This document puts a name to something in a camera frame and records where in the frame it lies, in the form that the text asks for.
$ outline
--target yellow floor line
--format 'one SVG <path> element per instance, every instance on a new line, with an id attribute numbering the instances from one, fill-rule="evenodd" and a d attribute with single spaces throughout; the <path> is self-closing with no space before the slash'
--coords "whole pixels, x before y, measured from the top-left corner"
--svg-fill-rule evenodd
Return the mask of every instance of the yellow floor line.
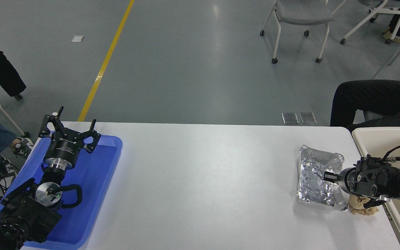
<path id="1" fill-rule="evenodd" d="M 79 122 L 83 122 L 84 119 L 86 118 L 86 115 L 89 111 L 90 105 L 92 104 L 92 100 L 95 96 L 95 93 L 97 92 L 98 86 L 100 85 L 101 78 L 103 78 L 106 67 L 109 64 L 109 60 L 111 59 L 111 56 L 112 56 L 112 53 L 114 52 L 119 35 L 121 35 L 121 31 L 123 30 L 124 23 L 127 20 L 127 16 L 129 16 L 129 12 L 131 11 L 133 4 L 134 4 L 134 0 L 131 0 L 129 2 L 129 5 L 127 6 L 127 9 L 126 9 L 126 12 L 124 13 L 123 18 L 121 19 L 121 22 L 118 26 L 117 32 L 115 33 L 114 39 L 112 40 L 111 46 L 109 47 L 108 53 L 106 54 L 105 60 L 103 61 L 103 64 L 101 65 L 100 71 L 98 72 L 98 75 L 95 78 L 95 82 L 93 83 L 92 89 L 90 90 L 89 95 L 86 99 L 86 102 L 84 103 L 83 109 L 81 110 L 80 116 L 78 117 Z"/>

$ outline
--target sneaker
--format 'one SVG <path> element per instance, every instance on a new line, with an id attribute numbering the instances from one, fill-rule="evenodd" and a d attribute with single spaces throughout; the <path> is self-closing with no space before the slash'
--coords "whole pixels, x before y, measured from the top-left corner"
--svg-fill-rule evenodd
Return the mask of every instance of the sneaker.
<path id="1" fill-rule="evenodd" d="M 383 33 L 383 34 L 387 34 L 390 30 L 391 30 L 391 28 L 388 27 L 388 28 L 387 28 L 386 30 L 384 30 L 382 33 Z"/>
<path id="2" fill-rule="evenodd" d="M 16 177 L 15 169 L 11 162 L 1 155 L 3 159 L 2 163 L 0 164 L 0 184 L 5 191 L 7 191 L 8 187 L 10 187 L 13 179 Z"/>
<path id="3" fill-rule="evenodd" d="M 24 159 L 27 159 L 33 149 L 33 142 L 29 138 L 17 137 L 16 139 L 20 140 L 21 142 L 15 145 L 13 153 L 21 156 Z"/>
<path id="4" fill-rule="evenodd" d="M 392 38 L 392 33 L 391 32 L 387 32 L 384 35 L 382 35 L 382 38 L 384 38 L 384 40 L 388 40 Z M 393 42 L 400 44 L 400 36 L 395 36 L 395 38 L 393 39 Z"/>

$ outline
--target gray floor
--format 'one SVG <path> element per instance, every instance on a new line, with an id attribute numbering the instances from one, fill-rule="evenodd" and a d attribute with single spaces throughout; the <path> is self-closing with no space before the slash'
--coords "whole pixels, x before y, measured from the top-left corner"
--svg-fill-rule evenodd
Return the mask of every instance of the gray floor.
<path id="1" fill-rule="evenodd" d="M 334 9 L 342 0 L 330 0 Z M 0 103 L 33 140 L 45 114 L 65 106 L 77 120 L 124 11 L 125 1 L 0 1 L 0 50 L 24 79 L 24 99 L 0 88 Z M 283 125 L 282 112 L 314 112 L 328 126 L 344 81 L 370 79 L 398 44 L 384 44 L 390 15 L 339 40 L 367 14 L 353 0 L 330 24 L 323 61 L 314 62 L 324 25 L 282 24 L 259 36 L 272 0 L 135 1 L 86 120 L 100 122 Z M 83 42 L 71 43 L 74 35 Z M 380 79 L 400 80 L 400 57 Z M 11 126 L 0 115 L 0 121 Z"/>

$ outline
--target crumpled foil bag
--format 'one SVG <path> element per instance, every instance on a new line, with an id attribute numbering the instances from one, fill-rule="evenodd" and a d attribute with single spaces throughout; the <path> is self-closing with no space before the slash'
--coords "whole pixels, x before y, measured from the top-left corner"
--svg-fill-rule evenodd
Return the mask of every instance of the crumpled foil bag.
<path id="1" fill-rule="evenodd" d="M 322 203 L 341 211 L 347 211 L 348 205 L 338 184 L 324 181 L 324 172 L 340 173 L 343 155 L 312 149 L 306 145 L 300 147 L 299 187 L 296 197 L 305 203 Z"/>

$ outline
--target chair leg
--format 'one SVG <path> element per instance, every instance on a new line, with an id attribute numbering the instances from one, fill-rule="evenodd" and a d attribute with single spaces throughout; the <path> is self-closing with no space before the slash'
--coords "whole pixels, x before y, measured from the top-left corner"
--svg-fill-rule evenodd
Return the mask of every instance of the chair leg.
<path id="1" fill-rule="evenodd" d="M 345 40 L 352 34 L 354 33 L 359 27 L 361 27 L 365 22 L 367 22 L 370 18 L 372 18 L 376 13 L 381 10 L 383 6 L 387 4 L 388 0 L 384 0 L 384 2 L 381 3 L 378 7 L 376 7 L 375 10 L 373 10 L 367 17 L 365 17 L 362 21 L 360 21 L 359 24 L 357 24 L 352 30 L 350 30 L 340 41 L 340 44 L 345 44 Z"/>
<path id="2" fill-rule="evenodd" d="M 325 44 L 327 43 L 328 34 L 330 33 L 330 24 L 326 23 L 327 26 L 327 33 L 325 34 L 324 43 L 322 44 L 322 49 L 320 49 L 320 54 L 316 58 L 316 62 L 319 63 L 322 61 L 322 54 L 324 53 Z"/>
<path id="3" fill-rule="evenodd" d="M 271 9 L 269 10 L 268 16 L 267 16 L 266 19 L 265 19 L 265 23 L 263 24 L 262 30 L 260 31 L 260 36 L 264 36 L 264 35 L 265 35 L 265 27 L 266 27 L 266 24 L 268 23 L 269 17 L 270 17 L 271 14 L 273 13 L 275 6 L 276 6 L 276 4 L 273 4 L 273 6 L 271 7 Z"/>
<path id="4" fill-rule="evenodd" d="M 26 135 L 26 133 L 24 133 L 19 126 L 15 123 L 15 121 L 10 117 L 10 115 L 7 114 L 7 112 L 1 107 L 0 111 L 3 113 L 3 115 L 7 118 L 7 120 L 16 128 L 16 130 L 21 133 L 22 135 Z"/>
<path id="5" fill-rule="evenodd" d="M 382 66 L 376 71 L 376 73 L 374 74 L 374 76 L 371 78 L 372 80 L 374 78 L 376 78 L 376 76 L 379 74 L 379 72 L 382 70 L 382 68 L 390 61 L 390 63 L 388 63 L 388 65 L 391 65 L 394 60 L 398 57 L 398 55 L 400 55 L 400 45 L 399 47 L 397 47 L 397 49 L 395 50 L 395 52 L 393 52 L 393 54 L 384 62 L 384 64 L 382 64 Z"/>
<path id="6" fill-rule="evenodd" d="M 349 0 L 343 0 L 343 2 L 342 2 L 337 8 L 335 8 L 335 9 L 333 10 L 333 12 L 331 12 L 331 14 L 334 15 L 336 12 L 338 12 L 338 10 L 339 10 L 347 1 L 349 1 Z"/>
<path id="7" fill-rule="evenodd" d="M 279 40 L 280 40 L 280 37 L 281 37 L 281 24 L 279 22 L 277 14 L 275 12 L 274 12 L 274 14 L 276 15 L 277 36 L 276 36 L 276 43 L 274 44 L 273 59 L 271 60 L 271 62 L 275 64 L 275 63 L 278 62 L 276 54 L 277 54 L 277 48 L 279 47 Z"/>

